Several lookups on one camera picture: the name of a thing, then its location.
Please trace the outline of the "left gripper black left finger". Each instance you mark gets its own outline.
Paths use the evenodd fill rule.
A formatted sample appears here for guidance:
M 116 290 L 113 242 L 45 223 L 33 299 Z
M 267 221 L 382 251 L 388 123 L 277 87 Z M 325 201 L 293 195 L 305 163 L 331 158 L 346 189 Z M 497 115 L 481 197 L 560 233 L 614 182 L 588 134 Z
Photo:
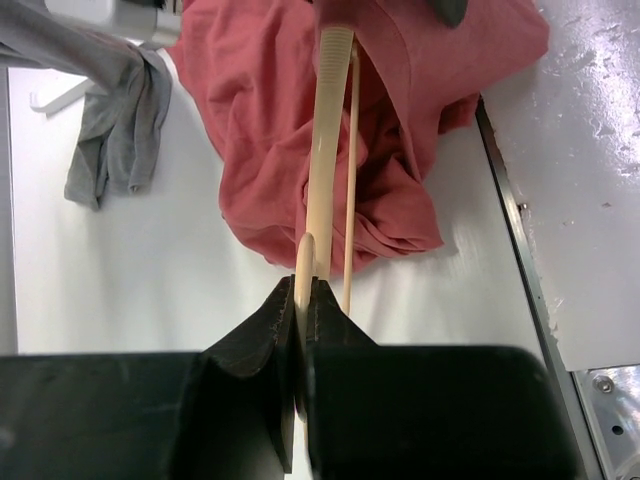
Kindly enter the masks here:
M 292 279 L 201 352 L 5 356 L 5 479 L 281 479 L 292 469 Z

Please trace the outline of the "peach plastic hanger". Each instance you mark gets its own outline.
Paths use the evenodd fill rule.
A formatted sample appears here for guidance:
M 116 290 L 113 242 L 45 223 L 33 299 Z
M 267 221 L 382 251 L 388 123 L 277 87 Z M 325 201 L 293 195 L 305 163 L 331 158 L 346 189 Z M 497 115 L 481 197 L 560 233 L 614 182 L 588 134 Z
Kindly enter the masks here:
M 344 292 L 338 302 L 329 284 L 333 248 L 334 186 L 337 150 L 347 81 L 352 81 L 348 146 Z M 298 377 L 296 407 L 305 422 L 305 442 L 312 477 L 322 477 L 313 419 L 314 360 L 320 347 L 345 347 L 362 332 L 349 318 L 353 276 L 355 169 L 360 101 L 360 60 L 355 32 L 343 26 L 327 27 L 319 37 L 317 82 L 308 171 L 305 230 L 297 246 L 293 300 L 299 334 L 302 371 Z

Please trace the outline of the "red t shirt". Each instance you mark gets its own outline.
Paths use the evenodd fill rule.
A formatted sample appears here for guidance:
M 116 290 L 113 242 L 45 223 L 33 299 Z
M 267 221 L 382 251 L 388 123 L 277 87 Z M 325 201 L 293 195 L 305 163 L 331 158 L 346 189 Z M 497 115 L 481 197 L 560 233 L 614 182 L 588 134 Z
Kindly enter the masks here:
M 188 1 L 169 51 L 224 166 L 233 234 L 291 267 L 305 229 L 317 50 L 354 31 L 361 62 L 353 266 L 437 249 L 424 180 L 441 134 L 470 124 L 480 92 L 542 57 L 531 1 L 472 1 L 450 29 L 425 1 Z

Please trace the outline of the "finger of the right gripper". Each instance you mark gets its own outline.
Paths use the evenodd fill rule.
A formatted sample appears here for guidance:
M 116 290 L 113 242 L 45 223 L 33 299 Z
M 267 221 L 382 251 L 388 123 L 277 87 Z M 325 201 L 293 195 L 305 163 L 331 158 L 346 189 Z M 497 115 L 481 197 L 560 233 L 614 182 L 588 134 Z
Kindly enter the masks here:
M 468 0 L 432 0 L 432 9 L 445 26 L 459 26 L 468 9 Z

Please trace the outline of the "white metal clothes rack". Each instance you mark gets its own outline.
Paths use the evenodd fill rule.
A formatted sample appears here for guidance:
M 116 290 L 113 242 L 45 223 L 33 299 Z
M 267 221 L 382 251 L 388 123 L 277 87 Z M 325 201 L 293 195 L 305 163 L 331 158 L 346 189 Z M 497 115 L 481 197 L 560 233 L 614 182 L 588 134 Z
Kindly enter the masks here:
M 52 116 L 84 98 L 94 82 L 81 76 L 56 76 L 32 91 L 29 106 L 32 111 Z

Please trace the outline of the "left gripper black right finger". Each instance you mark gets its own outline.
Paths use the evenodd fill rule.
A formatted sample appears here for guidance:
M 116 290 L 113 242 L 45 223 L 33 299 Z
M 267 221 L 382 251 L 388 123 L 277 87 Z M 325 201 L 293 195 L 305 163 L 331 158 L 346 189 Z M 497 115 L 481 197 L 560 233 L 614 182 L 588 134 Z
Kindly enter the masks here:
M 315 280 L 306 334 L 317 479 L 574 479 L 548 374 L 498 345 L 381 346 Z

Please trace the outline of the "grey hanging garment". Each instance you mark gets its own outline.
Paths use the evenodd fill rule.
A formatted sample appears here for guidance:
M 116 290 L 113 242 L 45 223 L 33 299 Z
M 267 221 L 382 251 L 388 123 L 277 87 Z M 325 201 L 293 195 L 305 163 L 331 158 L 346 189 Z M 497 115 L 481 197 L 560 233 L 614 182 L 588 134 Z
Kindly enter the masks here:
M 106 192 L 124 196 L 149 187 L 172 92 L 172 76 L 156 52 L 66 25 L 41 1 L 4 1 L 1 63 L 93 83 L 67 174 L 67 200 L 98 210 Z

